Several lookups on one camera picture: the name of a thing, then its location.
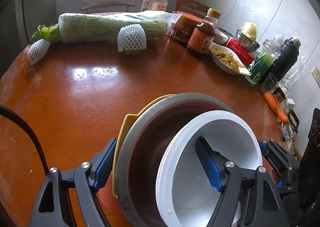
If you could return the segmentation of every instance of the wooden table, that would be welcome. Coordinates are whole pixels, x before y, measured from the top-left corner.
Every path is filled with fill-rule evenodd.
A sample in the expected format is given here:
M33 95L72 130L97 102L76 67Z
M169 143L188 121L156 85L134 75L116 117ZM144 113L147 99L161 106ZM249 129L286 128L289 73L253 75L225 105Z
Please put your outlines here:
M118 53L117 45L108 43L55 44L31 66L27 51L28 47L2 77L0 103L31 126L49 168L72 169L90 160L118 136L126 114L172 93L218 98L250 125L258 139L281 140L277 119L258 86L226 73L208 56L190 56L167 36L149 42L135 56ZM1 117L0 201L18 227L28 226L43 180L31 140ZM77 224L84 226L74 190L71 199ZM112 226L131 226L123 214L104 211Z

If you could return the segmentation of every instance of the bottle cap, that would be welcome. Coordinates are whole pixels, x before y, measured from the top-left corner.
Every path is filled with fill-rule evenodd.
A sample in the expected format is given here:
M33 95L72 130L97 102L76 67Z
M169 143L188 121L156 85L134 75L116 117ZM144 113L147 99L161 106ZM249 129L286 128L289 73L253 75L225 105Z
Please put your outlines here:
M214 18L217 18L219 19L220 16L221 16L221 13L219 13L218 11L212 9L212 8L209 8L208 12L207 12L208 15L214 17Z
M284 36L281 35L281 33L277 34L274 38L274 41L276 41L280 46L284 44Z
M293 41L293 44L299 50L301 46L301 42L299 41L299 39L296 36L292 35L290 40Z

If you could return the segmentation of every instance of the blue gripper pad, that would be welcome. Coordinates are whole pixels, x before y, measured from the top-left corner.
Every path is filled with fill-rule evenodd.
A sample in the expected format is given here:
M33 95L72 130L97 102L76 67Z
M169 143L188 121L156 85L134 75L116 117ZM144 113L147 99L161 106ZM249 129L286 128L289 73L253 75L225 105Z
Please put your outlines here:
M205 174L209 179L211 186L215 187L219 192L221 192L223 184L220 179L220 171L213 159L211 158L211 156L209 155L209 153L207 153L207 151L201 144L199 139L196 141L196 153L205 171Z
M259 144L262 156L268 156L269 152L267 150L267 146L264 143L261 143L260 141L258 141L258 144Z
M97 167L95 174L95 182L92 188L95 192L98 192L100 188L104 187L112 171L113 156L115 154L117 142L114 141L108 152L103 157L100 165Z

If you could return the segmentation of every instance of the sauce jar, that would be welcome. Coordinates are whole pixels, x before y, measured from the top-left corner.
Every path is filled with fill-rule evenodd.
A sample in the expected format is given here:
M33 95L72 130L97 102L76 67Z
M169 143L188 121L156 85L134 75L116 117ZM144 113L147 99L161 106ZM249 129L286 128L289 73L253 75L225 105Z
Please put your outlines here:
M182 14L182 16L171 28L169 37L174 42L177 42L182 45L186 45L190 40L193 30L195 29L197 23L201 23L203 20L192 14L188 14L180 11L177 11L174 13Z
M216 28L220 16L221 13L209 8L203 22L196 25L191 35L187 45L189 54L198 57L204 56L216 35L214 29Z
M154 11L166 11L168 6L168 0L143 0L141 11L154 10Z

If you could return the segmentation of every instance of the stainless steel bowl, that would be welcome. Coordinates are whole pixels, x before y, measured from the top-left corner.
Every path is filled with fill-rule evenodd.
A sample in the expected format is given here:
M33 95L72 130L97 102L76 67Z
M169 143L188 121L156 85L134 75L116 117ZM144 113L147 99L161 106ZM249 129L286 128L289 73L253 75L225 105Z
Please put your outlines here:
M260 48L260 44L258 42L251 40L240 30L237 30L236 40L239 46L248 52L255 52L258 48Z
M177 94L151 106L133 124L119 153L115 181L122 210L134 227L166 227L155 194L161 159L182 127L212 110L233 113L211 96Z

